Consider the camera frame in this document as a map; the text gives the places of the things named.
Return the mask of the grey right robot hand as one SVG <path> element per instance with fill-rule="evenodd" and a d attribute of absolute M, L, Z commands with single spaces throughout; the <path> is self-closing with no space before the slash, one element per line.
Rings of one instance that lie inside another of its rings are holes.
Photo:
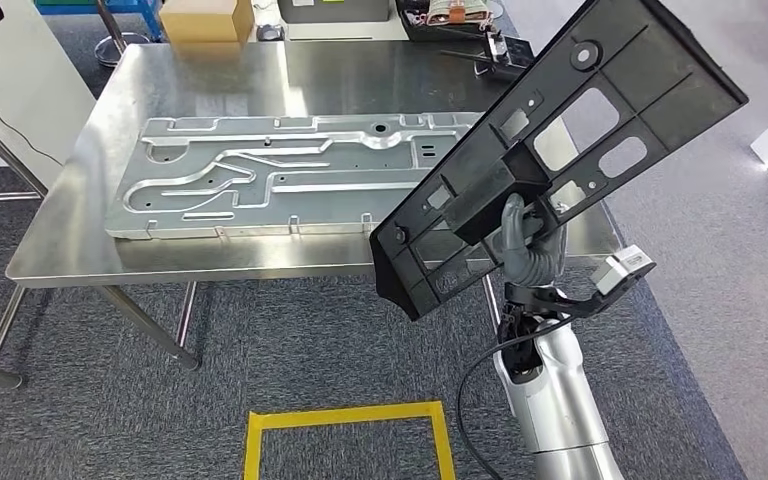
<path fill-rule="evenodd" d="M 543 220 L 526 210 L 524 199 L 512 193 L 501 214 L 503 273 L 508 283 L 537 287 L 551 285 L 563 273 L 567 251 L 567 227 L 561 226 L 534 240 L 525 227 L 542 228 Z"/>

